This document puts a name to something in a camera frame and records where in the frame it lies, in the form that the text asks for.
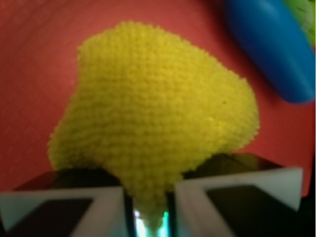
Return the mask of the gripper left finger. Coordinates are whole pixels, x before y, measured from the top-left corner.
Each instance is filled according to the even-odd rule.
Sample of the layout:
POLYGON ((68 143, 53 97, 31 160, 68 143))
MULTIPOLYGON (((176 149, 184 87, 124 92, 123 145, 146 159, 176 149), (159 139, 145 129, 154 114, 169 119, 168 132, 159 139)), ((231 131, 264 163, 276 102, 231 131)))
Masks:
POLYGON ((45 172, 0 194, 6 237, 130 237, 131 200, 101 169, 45 172))

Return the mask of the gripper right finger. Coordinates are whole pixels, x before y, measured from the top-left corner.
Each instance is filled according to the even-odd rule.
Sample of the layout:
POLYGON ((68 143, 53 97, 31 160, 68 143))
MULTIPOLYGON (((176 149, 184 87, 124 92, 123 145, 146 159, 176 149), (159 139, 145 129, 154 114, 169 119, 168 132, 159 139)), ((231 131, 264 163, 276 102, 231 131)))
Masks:
POLYGON ((184 173, 170 194, 172 237, 313 237, 303 170, 252 154, 220 154, 184 173))

